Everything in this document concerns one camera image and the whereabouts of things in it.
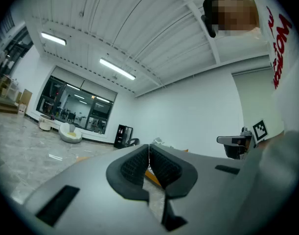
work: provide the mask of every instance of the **roller shade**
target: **roller shade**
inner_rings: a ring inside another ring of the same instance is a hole
[[[51,75],[78,88],[81,87],[85,80],[84,78],[74,75],[71,72],[68,72],[59,67],[56,67]]]
[[[89,82],[87,80],[84,81],[81,89],[83,89],[87,92],[93,93],[96,96],[100,96],[104,99],[110,100],[112,102],[114,102],[114,100],[115,100],[115,96],[116,96],[115,92],[110,91],[104,87],[101,87],[101,86],[94,84],[92,82]]]

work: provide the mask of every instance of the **person's arm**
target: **person's arm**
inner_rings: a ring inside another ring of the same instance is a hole
[[[258,145],[257,145],[257,148],[262,148],[262,149],[264,149],[264,148],[266,148],[266,146],[267,146],[269,143],[271,143],[271,142],[273,142],[273,141],[276,141],[277,139],[279,139],[279,138],[281,138],[281,137],[283,137],[283,136],[284,136],[284,131],[282,131],[279,135],[274,136],[273,138],[270,138],[270,139],[267,139],[267,140],[264,140],[264,141],[259,142]]]

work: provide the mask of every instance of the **light fixture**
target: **light fixture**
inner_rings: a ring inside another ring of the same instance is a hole
[[[73,89],[76,89],[76,90],[80,91],[79,88],[76,88],[76,87],[74,87],[74,86],[72,86],[72,85],[70,85],[70,84],[67,84],[67,86],[69,86],[69,87],[71,87],[71,88],[73,88]]]
[[[75,94],[74,94],[75,95]],[[75,96],[77,96],[77,97],[79,97],[79,98],[81,98],[81,99],[84,99],[83,97],[81,97],[81,96],[78,96],[78,95],[75,95]]]
[[[50,35],[48,33],[42,32],[41,35],[42,35],[43,38],[54,41],[54,42],[59,43],[61,45],[66,45],[67,44],[67,42],[64,39],[53,36],[53,35]]]
[[[106,61],[105,59],[101,58],[99,60],[99,62],[105,66],[107,66],[108,68],[113,69],[114,71],[122,74],[123,76],[126,76],[128,78],[130,78],[131,80],[134,80],[136,77],[127,73],[126,71],[122,70],[121,68],[119,68],[118,66],[113,65],[112,63],[109,63],[108,61]]]
[[[96,96],[96,98],[99,99],[99,100],[101,100],[101,101],[105,101],[105,102],[107,102],[107,103],[110,103],[110,101],[105,100],[105,99],[103,99],[103,98],[101,98],[101,97]]]

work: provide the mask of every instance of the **tile floor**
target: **tile floor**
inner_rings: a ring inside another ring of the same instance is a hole
[[[112,145],[82,140],[63,142],[55,131],[45,132],[36,122],[15,114],[0,113],[0,189],[22,204],[42,183],[75,163],[77,157],[93,157],[114,151]],[[49,154],[63,158],[62,161]],[[149,207],[161,220],[164,192],[147,179]]]

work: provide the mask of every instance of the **black cabinet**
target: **black cabinet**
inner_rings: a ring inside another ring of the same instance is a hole
[[[132,133],[132,127],[120,124],[116,132],[114,147],[118,149],[125,148],[127,141],[132,138]]]

